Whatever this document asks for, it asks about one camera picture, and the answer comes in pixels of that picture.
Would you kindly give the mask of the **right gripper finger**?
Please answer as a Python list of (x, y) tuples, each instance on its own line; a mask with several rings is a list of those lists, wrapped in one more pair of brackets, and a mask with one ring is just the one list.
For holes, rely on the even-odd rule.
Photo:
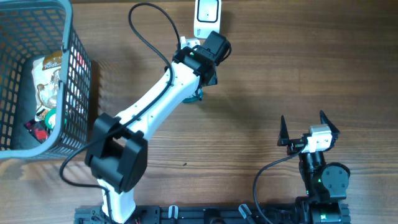
[(331, 130), (331, 133), (333, 135), (339, 135), (340, 134), (340, 130), (327, 118), (325, 112), (323, 110), (320, 110), (320, 121), (321, 124), (327, 124), (328, 127)]
[(289, 132), (287, 130), (287, 125), (285, 122), (285, 118), (282, 115), (280, 117), (280, 131), (279, 131), (279, 138), (278, 141), (279, 142), (289, 142), (290, 138), (289, 138)]

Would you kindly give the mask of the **blue mouthwash bottle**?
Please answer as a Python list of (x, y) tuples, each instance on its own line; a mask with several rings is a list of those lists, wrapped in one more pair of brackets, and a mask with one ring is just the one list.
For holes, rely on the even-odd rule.
[(190, 95), (189, 97), (185, 98), (182, 103), (193, 103), (196, 101), (201, 101), (203, 99), (203, 90), (198, 89), (194, 94)]

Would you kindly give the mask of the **white brown snack pouch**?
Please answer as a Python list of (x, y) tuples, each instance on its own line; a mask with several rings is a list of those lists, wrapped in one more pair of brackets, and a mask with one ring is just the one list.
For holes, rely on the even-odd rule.
[(37, 58), (33, 61), (36, 112), (35, 120), (44, 120), (47, 113), (56, 108), (59, 79), (61, 76), (62, 51)]

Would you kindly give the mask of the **green lid spice jar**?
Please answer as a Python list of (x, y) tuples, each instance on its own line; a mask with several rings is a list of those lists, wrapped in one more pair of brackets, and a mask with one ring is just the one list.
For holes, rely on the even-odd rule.
[(56, 112), (57, 109), (51, 109), (48, 111), (48, 113), (45, 115), (44, 123), (47, 128), (53, 130), (55, 125), (56, 125)]

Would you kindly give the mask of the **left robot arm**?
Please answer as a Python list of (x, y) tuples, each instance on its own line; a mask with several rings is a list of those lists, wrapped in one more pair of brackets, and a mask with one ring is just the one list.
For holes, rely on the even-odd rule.
[(213, 31), (205, 42), (175, 52), (164, 76), (136, 103), (115, 117), (95, 121), (85, 164), (103, 188), (102, 212), (125, 223), (136, 209), (134, 187), (147, 168), (148, 142), (183, 100), (215, 85), (216, 67), (231, 52), (226, 37)]

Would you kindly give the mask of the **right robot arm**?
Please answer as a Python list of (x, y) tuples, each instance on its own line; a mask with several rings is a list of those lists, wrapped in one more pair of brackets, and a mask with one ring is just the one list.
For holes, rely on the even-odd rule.
[(339, 162), (326, 163), (324, 153), (335, 146), (339, 129), (320, 112), (320, 124), (310, 126), (300, 138), (291, 139), (285, 118), (280, 119), (277, 145), (287, 148), (288, 156), (298, 156), (299, 172), (307, 195), (295, 200), (294, 223), (350, 223), (347, 198), (351, 172)]

